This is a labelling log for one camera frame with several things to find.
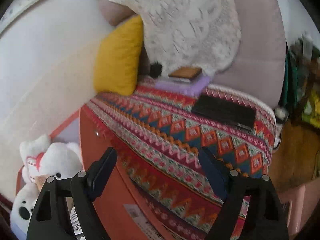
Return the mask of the colourful patterned bed blanket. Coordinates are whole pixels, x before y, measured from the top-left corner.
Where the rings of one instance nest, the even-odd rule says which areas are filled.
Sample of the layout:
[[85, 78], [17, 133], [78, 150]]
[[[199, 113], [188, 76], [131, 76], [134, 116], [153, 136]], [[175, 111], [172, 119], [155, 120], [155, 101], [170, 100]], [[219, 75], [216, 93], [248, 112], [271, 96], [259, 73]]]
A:
[[266, 174], [272, 161], [276, 118], [268, 105], [218, 85], [204, 94], [254, 111], [252, 130], [196, 116], [194, 97], [157, 89], [150, 78], [129, 96], [99, 93], [81, 107], [84, 163], [95, 147], [113, 147], [131, 196], [174, 239], [204, 239], [222, 206], [198, 161], [201, 148], [247, 177]]

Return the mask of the white bear plush checkered shirt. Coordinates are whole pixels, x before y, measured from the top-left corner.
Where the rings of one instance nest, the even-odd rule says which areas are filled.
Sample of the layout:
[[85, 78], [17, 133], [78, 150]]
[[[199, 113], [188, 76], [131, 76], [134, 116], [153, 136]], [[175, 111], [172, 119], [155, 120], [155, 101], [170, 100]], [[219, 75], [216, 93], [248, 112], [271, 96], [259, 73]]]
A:
[[10, 227], [18, 239], [26, 239], [29, 222], [39, 189], [34, 183], [26, 183], [16, 195], [10, 213]]

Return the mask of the yellow cushion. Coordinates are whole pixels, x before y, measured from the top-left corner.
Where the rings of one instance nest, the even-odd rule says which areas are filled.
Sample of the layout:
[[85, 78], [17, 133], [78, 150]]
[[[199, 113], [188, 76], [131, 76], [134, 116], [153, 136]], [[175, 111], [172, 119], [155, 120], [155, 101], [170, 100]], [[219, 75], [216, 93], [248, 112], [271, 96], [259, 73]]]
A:
[[101, 42], [93, 73], [96, 92], [131, 95], [138, 79], [143, 46], [143, 21], [139, 15], [118, 25]]

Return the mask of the orange storage box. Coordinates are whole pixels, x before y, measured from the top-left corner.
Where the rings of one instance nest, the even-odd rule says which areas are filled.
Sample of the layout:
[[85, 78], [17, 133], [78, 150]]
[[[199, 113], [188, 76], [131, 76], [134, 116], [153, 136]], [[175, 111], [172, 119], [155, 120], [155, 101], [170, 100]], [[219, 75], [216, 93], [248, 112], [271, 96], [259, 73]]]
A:
[[110, 134], [93, 112], [79, 111], [84, 168], [73, 178], [44, 183], [27, 239], [75, 239], [66, 197], [71, 197], [85, 239], [172, 239], [126, 178]]

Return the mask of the purple cloth pad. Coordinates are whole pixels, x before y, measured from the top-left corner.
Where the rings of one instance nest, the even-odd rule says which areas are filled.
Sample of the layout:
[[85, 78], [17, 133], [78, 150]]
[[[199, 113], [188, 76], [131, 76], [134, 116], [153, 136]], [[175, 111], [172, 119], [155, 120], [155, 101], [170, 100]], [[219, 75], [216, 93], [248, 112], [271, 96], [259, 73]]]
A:
[[161, 78], [155, 81], [155, 88], [167, 92], [179, 93], [187, 96], [198, 97], [209, 85], [212, 78], [200, 74], [191, 82], [177, 81], [170, 78]]

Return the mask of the pink plastic crate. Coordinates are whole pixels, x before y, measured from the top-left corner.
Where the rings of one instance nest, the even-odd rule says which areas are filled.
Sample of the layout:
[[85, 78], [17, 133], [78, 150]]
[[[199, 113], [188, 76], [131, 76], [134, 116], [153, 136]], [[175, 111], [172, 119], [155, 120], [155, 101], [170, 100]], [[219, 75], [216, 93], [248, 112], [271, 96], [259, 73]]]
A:
[[303, 184], [279, 194], [281, 204], [286, 205], [284, 213], [290, 236], [299, 233], [305, 224], [305, 188]]

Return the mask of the brown notebook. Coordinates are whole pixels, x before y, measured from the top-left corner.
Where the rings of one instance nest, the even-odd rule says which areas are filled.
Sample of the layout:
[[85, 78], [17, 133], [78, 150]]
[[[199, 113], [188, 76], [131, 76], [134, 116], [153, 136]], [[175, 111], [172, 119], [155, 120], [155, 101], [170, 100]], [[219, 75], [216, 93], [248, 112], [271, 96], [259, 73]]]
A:
[[201, 73], [202, 69], [200, 67], [180, 67], [169, 74], [168, 77], [192, 80]]

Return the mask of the white fluffy throw blanket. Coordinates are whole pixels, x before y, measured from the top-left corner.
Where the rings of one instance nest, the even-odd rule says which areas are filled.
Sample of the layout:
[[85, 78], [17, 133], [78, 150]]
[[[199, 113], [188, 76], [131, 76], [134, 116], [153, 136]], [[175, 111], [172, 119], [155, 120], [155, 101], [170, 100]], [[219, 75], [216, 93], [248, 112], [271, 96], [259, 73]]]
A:
[[234, 0], [109, 0], [127, 6], [144, 25], [150, 63], [168, 76], [180, 67], [200, 67], [213, 76], [233, 62], [241, 40]]

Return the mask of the black flat case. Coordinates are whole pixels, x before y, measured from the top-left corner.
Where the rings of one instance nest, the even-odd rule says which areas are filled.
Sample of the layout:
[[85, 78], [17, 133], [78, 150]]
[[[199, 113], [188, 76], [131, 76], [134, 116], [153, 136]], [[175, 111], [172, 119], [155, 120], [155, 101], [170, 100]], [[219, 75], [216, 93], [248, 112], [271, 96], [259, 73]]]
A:
[[248, 131], [254, 128], [256, 114], [256, 111], [250, 107], [208, 95], [201, 95], [193, 105], [191, 112]]

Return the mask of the white plush rabbit toy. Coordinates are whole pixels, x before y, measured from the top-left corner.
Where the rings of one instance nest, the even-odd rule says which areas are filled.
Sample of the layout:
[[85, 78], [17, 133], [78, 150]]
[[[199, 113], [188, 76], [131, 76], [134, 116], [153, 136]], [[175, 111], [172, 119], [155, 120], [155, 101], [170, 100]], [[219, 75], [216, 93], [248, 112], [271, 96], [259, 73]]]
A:
[[35, 183], [36, 177], [44, 175], [57, 179], [72, 178], [83, 169], [77, 143], [51, 142], [46, 134], [36, 140], [21, 142], [20, 156], [25, 183]]

